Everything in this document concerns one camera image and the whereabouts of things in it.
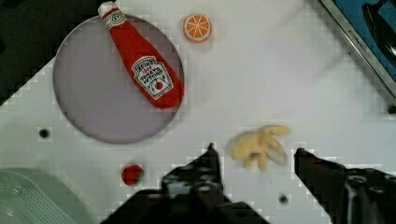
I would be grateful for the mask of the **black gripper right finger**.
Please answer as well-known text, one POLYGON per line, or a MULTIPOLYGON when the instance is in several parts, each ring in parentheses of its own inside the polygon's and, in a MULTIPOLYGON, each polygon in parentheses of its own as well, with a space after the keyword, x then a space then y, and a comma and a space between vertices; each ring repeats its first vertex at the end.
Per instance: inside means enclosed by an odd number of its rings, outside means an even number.
POLYGON ((396 224, 395 176, 374 168, 347 168, 303 148, 294 172, 332 224, 396 224))

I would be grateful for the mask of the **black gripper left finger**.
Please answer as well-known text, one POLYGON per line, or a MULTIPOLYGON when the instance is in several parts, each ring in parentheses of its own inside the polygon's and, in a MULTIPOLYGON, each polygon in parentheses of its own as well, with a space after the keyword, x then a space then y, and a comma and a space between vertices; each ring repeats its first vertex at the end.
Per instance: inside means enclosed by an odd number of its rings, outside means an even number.
POLYGON ((201 156, 174 168, 161 181, 161 193, 172 201, 193 200, 197 193, 210 190, 224 192, 219 153, 213 143, 201 156))

